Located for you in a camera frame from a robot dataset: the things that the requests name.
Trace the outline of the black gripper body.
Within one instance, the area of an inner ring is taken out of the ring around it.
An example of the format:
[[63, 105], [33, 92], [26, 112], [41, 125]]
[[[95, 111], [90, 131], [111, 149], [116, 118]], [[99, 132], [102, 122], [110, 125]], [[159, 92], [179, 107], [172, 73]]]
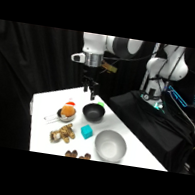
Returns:
[[98, 77], [99, 77], [99, 67], [88, 67], [88, 66], [84, 66], [84, 69], [83, 69], [83, 79], [85, 81], [92, 81], [92, 82], [96, 82]]

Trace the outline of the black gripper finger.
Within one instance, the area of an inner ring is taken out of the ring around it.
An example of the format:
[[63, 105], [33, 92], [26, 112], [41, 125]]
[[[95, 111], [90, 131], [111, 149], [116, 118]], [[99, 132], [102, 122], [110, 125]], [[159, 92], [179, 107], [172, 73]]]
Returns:
[[88, 90], [88, 83], [89, 83], [89, 79], [87, 79], [86, 77], [84, 78], [84, 83], [83, 83], [83, 86], [84, 86], [84, 92], [87, 92]]
[[97, 82], [92, 81], [91, 85], [90, 85], [90, 92], [91, 92], [91, 101], [94, 100], [94, 97], [96, 96], [96, 91], [97, 91]]

